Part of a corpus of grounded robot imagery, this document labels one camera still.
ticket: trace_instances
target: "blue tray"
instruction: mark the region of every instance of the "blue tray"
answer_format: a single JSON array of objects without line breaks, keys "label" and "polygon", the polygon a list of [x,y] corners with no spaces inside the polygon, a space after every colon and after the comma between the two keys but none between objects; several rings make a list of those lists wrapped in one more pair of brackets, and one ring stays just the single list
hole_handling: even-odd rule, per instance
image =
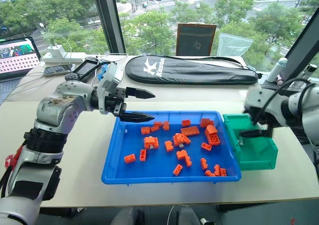
[{"label": "blue tray", "polygon": [[[233,155],[227,133],[221,116],[218,112],[145,112],[153,115],[154,120],[143,123],[122,122],[116,119],[113,134],[104,164],[102,182],[105,184],[132,184],[132,183],[163,183],[163,182],[231,182],[241,178],[240,168]],[[206,151],[200,146],[207,142],[204,128],[199,127],[202,118],[210,118],[218,130],[220,145],[214,146],[211,151]],[[174,147],[172,152],[167,152],[164,142],[173,142],[173,135],[180,133],[181,121],[191,120],[191,126],[197,126],[200,134],[189,136],[191,140],[186,149],[192,166],[187,168],[183,160],[178,160],[176,152],[179,147]],[[158,131],[142,135],[141,127],[153,126],[154,121],[169,121],[169,131],[160,128]],[[144,138],[153,136],[159,139],[159,148],[147,150],[146,161],[139,160],[140,151],[144,149]],[[124,156],[135,154],[136,161],[125,164]],[[226,168],[227,177],[207,177],[201,168],[200,159],[207,160],[208,169],[214,171],[215,164]],[[183,166],[179,176],[173,175],[177,164]]]}]

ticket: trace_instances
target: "green plastic container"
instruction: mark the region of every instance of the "green plastic container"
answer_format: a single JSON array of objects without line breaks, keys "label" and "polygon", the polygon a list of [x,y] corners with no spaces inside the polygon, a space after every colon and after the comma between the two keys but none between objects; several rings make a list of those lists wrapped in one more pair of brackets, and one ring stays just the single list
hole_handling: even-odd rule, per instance
[{"label": "green plastic container", "polygon": [[241,170],[274,169],[278,148],[272,138],[244,138],[239,144],[239,133],[247,129],[258,129],[252,125],[248,114],[224,114],[224,124]]}]

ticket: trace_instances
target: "laptop screen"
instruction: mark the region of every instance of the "laptop screen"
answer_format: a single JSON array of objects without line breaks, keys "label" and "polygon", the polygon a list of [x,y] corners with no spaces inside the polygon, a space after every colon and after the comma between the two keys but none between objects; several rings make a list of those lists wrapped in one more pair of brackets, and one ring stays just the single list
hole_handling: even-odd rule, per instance
[{"label": "laptop screen", "polygon": [[22,77],[39,63],[31,37],[0,42],[0,80]]}]

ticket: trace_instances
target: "black bag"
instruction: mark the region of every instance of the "black bag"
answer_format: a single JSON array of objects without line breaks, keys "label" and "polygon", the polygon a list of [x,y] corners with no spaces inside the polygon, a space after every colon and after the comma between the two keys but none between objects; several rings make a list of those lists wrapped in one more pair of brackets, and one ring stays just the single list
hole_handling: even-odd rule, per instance
[{"label": "black bag", "polygon": [[227,57],[184,59],[149,55],[131,59],[125,67],[125,73],[134,81],[149,84],[242,85],[258,81],[257,73],[250,69],[221,67],[187,60],[225,60],[242,67],[237,60]]}]

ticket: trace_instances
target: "laptop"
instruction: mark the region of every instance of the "laptop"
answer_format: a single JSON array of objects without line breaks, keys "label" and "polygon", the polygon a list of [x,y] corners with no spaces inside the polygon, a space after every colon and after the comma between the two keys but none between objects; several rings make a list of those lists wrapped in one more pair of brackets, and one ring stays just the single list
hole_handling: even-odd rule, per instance
[{"label": "laptop", "polygon": [[0,105],[39,60],[32,37],[0,41]]}]

